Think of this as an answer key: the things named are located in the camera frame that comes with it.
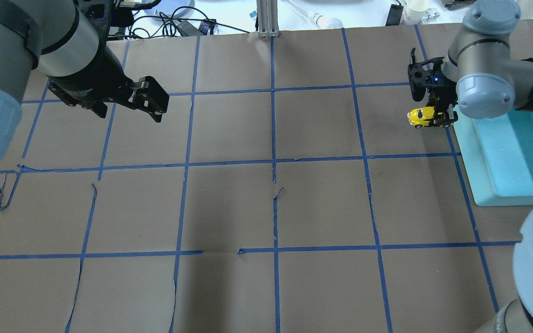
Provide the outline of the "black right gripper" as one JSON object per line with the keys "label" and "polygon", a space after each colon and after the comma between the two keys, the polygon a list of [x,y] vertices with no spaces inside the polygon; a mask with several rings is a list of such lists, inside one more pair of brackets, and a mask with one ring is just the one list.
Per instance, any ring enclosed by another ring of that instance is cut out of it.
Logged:
{"label": "black right gripper", "polygon": [[413,47],[408,64],[412,99],[420,102],[428,94],[427,107],[435,110],[435,126],[450,127],[459,120],[459,114],[455,108],[457,105],[456,83],[447,78],[442,71],[445,58],[436,57],[418,62],[415,52],[416,49]]}

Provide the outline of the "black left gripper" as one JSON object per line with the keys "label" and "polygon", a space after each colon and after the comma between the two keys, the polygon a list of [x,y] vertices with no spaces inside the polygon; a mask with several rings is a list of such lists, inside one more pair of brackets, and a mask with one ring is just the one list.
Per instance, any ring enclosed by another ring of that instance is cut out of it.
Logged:
{"label": "black left gripper", "polygon": [[106,103],[141,110],[156,123],[168,110],[169,94],[152,76],[139,80],[127,77],[121,62],[104,46],[84,69],[64,77],[49,78],[48,90],[70,107],[81,106],[106,118]]}

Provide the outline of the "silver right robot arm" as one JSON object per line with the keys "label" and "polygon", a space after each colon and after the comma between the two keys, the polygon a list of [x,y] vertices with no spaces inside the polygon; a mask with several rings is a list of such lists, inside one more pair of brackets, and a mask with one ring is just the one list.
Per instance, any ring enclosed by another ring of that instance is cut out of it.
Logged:
{"label": "silver right robot arm", "polygon": [[[522,17],[514,0],[477,0],[447,54],[418,62],[407,75],[413,127],[455,126],[478,206],[533,206],[533,57],[511,57],[509,38]],[[516,299],[479,333],[533,333],[533,210],[514,245]]]}

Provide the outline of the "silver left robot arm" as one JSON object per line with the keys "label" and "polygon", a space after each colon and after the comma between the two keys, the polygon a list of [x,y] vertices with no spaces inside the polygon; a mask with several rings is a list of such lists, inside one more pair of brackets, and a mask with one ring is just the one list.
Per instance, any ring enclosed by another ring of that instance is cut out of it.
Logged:
{"label": "silver left robot arm", "polygon": [[131,80],[106,42],[111,27],[133,23],[132,12],[159,4],[125,0],[0,0],[0,160],[21,120],[32,70],[70,107],[100,118],[107,103],[141,110],[159,123],[169,95],[152,76]]}

